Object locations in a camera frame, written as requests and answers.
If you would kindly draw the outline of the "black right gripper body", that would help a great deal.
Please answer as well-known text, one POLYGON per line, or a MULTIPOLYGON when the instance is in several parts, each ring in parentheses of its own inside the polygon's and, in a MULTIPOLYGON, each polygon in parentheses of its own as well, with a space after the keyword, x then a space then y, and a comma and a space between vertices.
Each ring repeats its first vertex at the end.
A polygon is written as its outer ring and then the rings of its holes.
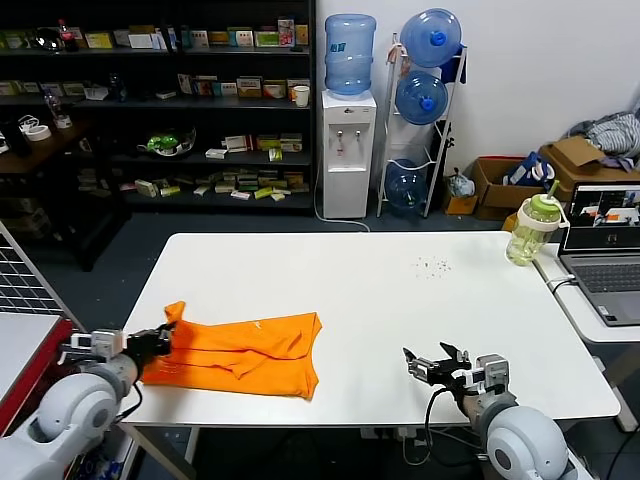
POLYGON ((474 366, 469 358, 438 360, 432 367, 432 384, 465 395, 483 380, 483 370, 474 366))

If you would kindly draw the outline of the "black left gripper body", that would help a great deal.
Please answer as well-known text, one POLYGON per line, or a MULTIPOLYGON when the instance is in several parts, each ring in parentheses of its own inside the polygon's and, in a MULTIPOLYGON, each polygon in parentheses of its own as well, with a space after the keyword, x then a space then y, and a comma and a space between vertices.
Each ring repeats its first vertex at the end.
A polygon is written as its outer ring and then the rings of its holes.
POLYGON ((163 353, 162 334, 153 329, 129 335, 124 353, 131 358, 154 358, 163 353))

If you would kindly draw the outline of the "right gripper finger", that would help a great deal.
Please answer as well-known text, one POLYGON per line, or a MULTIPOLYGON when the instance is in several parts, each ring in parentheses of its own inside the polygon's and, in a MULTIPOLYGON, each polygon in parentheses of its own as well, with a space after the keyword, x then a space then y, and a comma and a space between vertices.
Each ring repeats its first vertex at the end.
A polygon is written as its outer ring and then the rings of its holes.
POLYGON ((470 361, 469 352, 467 350, 459 350, 457 347, 445 342, 439 343, 442 350, 448 355, 445 360, 440 360, 440 368, 445 373, 453 373, 457 370, 471 370, 472 363, 470 361))
POLYGON ((408 348, 403 348, 408 373, 423 383, 433 383, 438 363, 416 356, 408 348))

